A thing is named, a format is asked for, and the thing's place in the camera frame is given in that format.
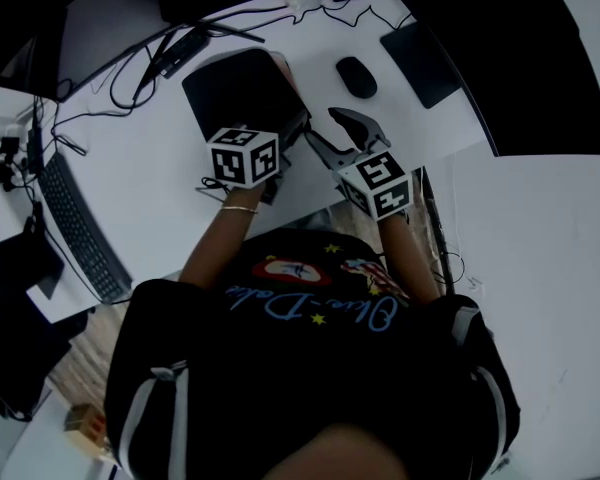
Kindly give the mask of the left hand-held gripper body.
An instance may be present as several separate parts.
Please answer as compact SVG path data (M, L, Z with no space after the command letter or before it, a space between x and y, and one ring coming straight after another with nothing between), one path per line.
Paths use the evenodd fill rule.
M207 143L213 178L232 188L264 186L263 204L273 204L290 162L279 135L249 129L221 128Z

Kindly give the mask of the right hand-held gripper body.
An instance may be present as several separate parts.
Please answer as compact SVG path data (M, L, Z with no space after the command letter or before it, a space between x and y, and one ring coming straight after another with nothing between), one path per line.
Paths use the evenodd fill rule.
M389 150L374 153L334 172L344 197L374 221L413 204L413 179Z

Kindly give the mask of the pink desk mat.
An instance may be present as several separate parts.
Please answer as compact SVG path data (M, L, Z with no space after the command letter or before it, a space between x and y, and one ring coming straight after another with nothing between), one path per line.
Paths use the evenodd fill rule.
M302 109L311 118L285 57L263 48L218 54L182 87L205 141L221 128L278 134Z

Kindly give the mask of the person's right forearm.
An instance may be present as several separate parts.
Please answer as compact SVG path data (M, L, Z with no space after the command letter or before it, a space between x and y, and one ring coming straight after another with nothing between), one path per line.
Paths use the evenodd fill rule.
M393 214L378 222L387 266L395 282L419 305L440 297L437 284L406 218Z

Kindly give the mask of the person's left forearm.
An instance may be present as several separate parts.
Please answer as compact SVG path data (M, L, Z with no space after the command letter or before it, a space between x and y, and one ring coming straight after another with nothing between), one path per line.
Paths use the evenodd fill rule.
M191 252L178 281L211 290L239 252L257 214L265 185L235 188Z

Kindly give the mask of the black computer mouse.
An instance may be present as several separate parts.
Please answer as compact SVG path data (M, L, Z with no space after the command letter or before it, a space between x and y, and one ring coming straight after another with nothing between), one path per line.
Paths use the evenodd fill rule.
M351 95L370 99L378 90L377 82L367 67L356 57L345 57L336 63L336 71Z

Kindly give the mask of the black rectangular mat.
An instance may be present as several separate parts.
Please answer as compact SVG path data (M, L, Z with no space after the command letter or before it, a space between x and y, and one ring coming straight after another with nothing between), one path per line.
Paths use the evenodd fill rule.
M414 22L380 38L420 103L431 109L461 88L461 82L429 29Z

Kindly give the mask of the black dock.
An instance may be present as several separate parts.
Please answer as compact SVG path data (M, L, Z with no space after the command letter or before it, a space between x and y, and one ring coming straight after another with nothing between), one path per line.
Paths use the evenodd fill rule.
M171 78L181 67L200 53L210 42L208 33L192 29L170 46L155 61L157 72L164 78Z

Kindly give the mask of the black keyboard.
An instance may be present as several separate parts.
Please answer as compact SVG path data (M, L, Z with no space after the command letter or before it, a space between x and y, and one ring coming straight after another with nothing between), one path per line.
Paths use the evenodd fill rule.
M38 177L39 190L75 262L104 303L131 291L132 279L92 216L64 155L54 153Z

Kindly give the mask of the black curved monitor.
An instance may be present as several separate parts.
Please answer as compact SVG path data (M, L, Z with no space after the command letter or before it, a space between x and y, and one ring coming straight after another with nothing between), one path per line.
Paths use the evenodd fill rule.
M0 87L65 101L122 55L251 0L0 0ZM600 155L600 87L564 0L400 0L497 156Z

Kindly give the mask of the person's black printed shirt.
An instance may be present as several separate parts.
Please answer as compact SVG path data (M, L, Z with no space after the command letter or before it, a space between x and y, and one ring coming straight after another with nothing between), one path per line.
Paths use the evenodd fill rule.
M337 424L413 480L480 480L520 427L473 300L416 306L365 242L317 230L246 241L212 290L140 284L104 406L135 480L261 480Z

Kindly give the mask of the black power brick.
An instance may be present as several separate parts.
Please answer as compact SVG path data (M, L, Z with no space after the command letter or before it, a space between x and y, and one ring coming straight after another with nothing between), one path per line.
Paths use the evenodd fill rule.
M32 175L38 175L44 169L43 155L42 130L33 126L27 139L27 167Z

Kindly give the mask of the person's chin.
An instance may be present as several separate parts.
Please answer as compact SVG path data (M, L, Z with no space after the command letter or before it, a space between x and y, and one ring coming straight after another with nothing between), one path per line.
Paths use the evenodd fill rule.
M404 465L372 434L353 426L327 427L262 480L410 480Z

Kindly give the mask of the black flat monitor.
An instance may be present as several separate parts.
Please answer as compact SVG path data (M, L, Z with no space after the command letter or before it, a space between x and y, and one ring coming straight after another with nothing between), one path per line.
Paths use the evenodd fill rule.
M45 237L42 205L33 205L23 231L0 241L0 415L29 422L45 378L70 350L82 317L51 323L27 291L51 297L64 262Z

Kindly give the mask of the small cardboard box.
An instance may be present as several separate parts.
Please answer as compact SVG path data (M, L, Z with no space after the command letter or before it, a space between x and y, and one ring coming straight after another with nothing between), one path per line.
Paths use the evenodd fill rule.
M66 416L64 431L78 433L95 445L102 446L106 437L106 419L91 404L75 405Z

